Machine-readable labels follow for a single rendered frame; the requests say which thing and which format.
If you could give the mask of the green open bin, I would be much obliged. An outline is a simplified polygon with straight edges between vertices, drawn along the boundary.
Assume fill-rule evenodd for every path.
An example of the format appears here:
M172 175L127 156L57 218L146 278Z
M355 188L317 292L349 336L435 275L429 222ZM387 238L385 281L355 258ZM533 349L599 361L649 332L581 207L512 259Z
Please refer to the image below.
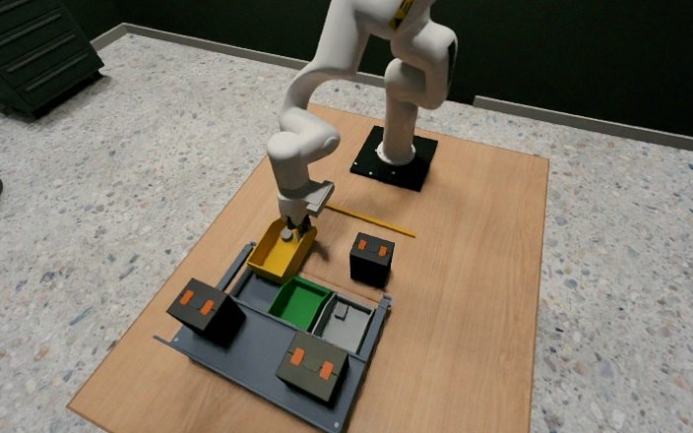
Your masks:
M281 287L267 313L312 333L331 297L332 290L294 276Z

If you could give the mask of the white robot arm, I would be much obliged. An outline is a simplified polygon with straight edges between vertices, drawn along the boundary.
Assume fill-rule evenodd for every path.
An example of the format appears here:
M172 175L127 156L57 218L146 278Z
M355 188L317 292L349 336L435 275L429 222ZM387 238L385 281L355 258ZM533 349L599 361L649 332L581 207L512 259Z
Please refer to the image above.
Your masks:
M341 140L335 127L306 110L309 99L323 83L355 76L371 33L391 39L397 58L385 73L384 135L377 154L394 166L414 159L418 107L435 110L443 104L458 48L454 32L429 18L435 1L332 0L315 58L287 87L281 132L267 143L279 191L307 202L308 215L318 218L335 184L310 180L307 165L332 154Z

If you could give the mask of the grey open bin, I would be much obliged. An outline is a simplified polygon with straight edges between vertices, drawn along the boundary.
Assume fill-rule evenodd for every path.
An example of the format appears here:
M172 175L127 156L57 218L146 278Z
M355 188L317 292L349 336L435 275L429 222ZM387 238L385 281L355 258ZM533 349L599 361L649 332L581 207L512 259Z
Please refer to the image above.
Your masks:
M335 318L339 302L348 305L345 320ZM336 291L326 303L312 334L358 354L374 313L375 307Z

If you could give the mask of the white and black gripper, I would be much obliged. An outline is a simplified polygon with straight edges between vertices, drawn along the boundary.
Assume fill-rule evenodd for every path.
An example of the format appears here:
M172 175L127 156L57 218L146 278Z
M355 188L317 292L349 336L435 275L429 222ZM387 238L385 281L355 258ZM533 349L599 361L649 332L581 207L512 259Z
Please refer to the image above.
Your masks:
M280 215L282 221L286 222L287 220L287 229L294 230L297 227L298 230L307 232L307 224L311 225L310 217L306 211L309 204L296 198L298 197L284 196L279 191L278 204Z

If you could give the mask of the yellow open-front bin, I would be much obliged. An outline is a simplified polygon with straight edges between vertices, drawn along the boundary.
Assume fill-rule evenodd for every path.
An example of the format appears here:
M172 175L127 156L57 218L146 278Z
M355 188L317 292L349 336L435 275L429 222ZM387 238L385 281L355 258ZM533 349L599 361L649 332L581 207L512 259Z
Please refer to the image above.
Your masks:
M292 240L285 242L281 238L281 231L284 228L287 228L287 220L284 222L279 217L272 221L246 260L247 265L256 275L281 285L295 276L318 233L316 226L307 224L308 230L300 242L296 234L301 230L297 227L292 230Z

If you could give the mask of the yellow bar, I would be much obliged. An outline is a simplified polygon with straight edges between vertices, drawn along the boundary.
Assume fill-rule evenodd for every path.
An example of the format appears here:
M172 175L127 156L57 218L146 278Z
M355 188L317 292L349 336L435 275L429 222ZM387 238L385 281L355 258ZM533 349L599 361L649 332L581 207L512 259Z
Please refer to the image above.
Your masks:
M357 218L366 220L366 221L368 221L368 222L371 222L371 223L374 223L374 224L377 224L377 225L386 227L386 228L388 228L388 229L397 231L397 232L399 232L399 233L408 235L408 236L413 237L413 238L415 238L415 235L416 235L416 233L413 233L413 232L411 232L411 231L408 231L408 230L405 230L405 229L402 229L402 228L399 228L399 227L390 225L390 224L388 224L388 223L382 222L382 221L380 221L380 220L377 220L377 219L374 219L374 218L371 218L371 217L368 217L368 216L363 216L363 215L354 213L354 212L352 212L352 211L349 211L349 210L346 210L346 209L343 209L343 208L340 208L340 207L337 207L337 206L334 206L334 205L331 205L331 204L328 204L328 203L326 204L325 207L326 207L326 208L329 208L329 209L332 209L332 210L335 210L335 211L338 211L338 212L341 212L341 213L344 213L344 214L349 215L349 216L352 216L352 217L357 217Z

